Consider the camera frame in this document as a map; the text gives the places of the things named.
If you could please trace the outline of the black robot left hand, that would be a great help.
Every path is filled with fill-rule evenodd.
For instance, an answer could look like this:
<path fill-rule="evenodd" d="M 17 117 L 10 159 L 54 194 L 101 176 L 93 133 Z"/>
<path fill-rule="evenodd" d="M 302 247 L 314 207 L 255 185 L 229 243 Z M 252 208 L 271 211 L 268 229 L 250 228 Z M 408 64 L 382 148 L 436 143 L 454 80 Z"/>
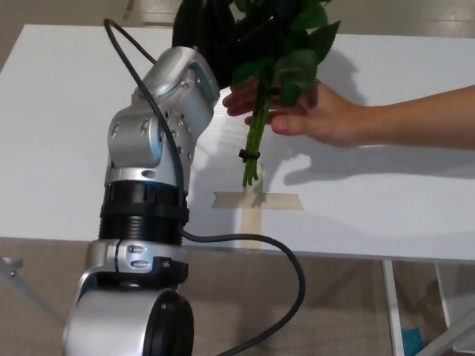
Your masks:
<path fill-rule="evenodd" d="M 262 1 L 241 20 L 230 1 L 182 1 L 173 24 L 172 45 L 191 47 L 207 61 L 218 87 L 232 83 L 238 67 L 272 56 L 283 38 L 285 1 Z"/>

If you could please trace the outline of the person's bare hand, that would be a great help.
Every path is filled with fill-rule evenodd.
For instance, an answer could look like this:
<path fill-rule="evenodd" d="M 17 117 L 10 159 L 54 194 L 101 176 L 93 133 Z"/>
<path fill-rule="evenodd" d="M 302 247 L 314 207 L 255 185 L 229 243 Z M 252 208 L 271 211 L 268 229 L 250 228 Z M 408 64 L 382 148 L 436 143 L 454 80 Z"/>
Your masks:
<path fill-rule="evenodd" d="M 276 134 L 307 136 L 335 147 L 354 148 L 364 144 L 364 114 L 357 105 L 319 80 L 304 90 L 294 105 L 286 106 L 275 94 L 263 123 Z"/>

